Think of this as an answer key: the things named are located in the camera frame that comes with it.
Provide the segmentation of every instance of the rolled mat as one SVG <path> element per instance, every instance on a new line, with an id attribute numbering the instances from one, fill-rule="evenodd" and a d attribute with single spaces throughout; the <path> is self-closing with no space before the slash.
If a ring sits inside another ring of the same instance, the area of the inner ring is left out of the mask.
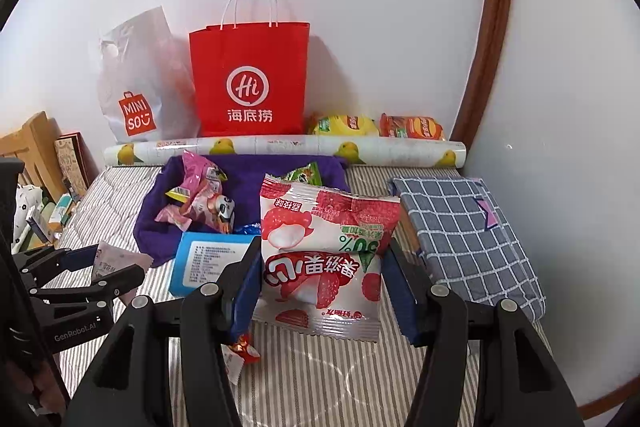
<path id="1" fill-rule="evenodd" d="M 114 145 L 104 151 L 107 166 L 164 165 L 183 150 L 196 154 L 304 154 L 340 156 L 353 165 L 461 168 L 461 142 L 378 136 L 233 136 Z"/>

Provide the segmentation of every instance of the blue plaid cloth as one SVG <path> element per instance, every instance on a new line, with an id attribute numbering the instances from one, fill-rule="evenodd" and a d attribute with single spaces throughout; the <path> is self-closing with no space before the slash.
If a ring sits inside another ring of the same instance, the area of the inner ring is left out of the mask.
<path id="1" fill-rule="evenodd" d="M 531 321 L 545 314 L 538 277 L 482 180 L 399 177 L 390 188 L 409 214 L 434 284 L 467 301 L 495 305 L 508 297 Z"/>

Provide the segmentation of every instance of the green candy wrapper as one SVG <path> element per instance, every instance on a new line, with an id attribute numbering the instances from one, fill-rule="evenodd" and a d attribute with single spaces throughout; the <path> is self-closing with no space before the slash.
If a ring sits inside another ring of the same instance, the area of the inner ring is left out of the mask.
<path id="1" fill-rule="evenodd" d="M 315 185 L 316 187 L 322 187 L 320 169 L 316 162 L 311 162 L 304 167 L 287 172 L 287 174 L 285 174 L 281 179 L 286 182 L 300 182 L 308 185 Z"/>

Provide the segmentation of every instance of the striped mattress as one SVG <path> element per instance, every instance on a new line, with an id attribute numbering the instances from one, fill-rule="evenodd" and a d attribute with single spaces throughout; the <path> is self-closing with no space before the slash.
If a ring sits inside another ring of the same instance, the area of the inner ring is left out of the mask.
<path id="1" fill-rule="evenodd" d="M 94 181 L 60 240 L 60 248 L 80 248 L 100 240 L 115 247 L 138 251 L 133 226 L 159 167 L 109 167 Z M 432 169 L 353 166 L 347 179 L 354 193 L 388 194 L 394 176 L 434 175 Z M 447 174 L 458 176 L 457 171 Z M 402 225 L 396 237 L 410 251 Z M 150 269 L 139 295 L 155 302 L 172 299 L 169 280 L 174 261 Z M 83 286 L 91 269 L 65 272 L 47 287 Z M 115 318 L 124 311 L 114 302 Z M 377 343 L 343 341 L 303 335 L 273 325 L 252 323 L 254 345 L 262 359 L 245 366 L 237 386 L 231 386 L 242 425 L 249 427 L 388 427 L 401 426 L 408 414 L 422 368 L 425 348 L 411 347 L 399 331 L 383 287 L 380 301 L 382 327 Z M 536 330 L 545 341 L 540 325 Z M 104 337 L 63 351 L 60 371 L 73 396 L 82 375 Z M 182 379 L 180 341 L 171 339 L 170 388 L 175 426 L 187 426 Z M 478 386 L 478 354 L 467 358 L 465 390 L 459 426 L 473 425 Z"/>

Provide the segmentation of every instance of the stuffed toy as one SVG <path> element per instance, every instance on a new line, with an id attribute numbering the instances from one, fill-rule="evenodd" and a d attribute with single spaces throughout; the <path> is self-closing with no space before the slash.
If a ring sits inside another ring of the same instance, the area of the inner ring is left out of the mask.
<path id="1" fill-rule="evenodd" d="M 14 242 L 11 253 L 17 253 L 27 237 L 27 212 L 32 206 L 42 204 L 42 189 L 34 185 L 18 186 L 15 191 Z"/>

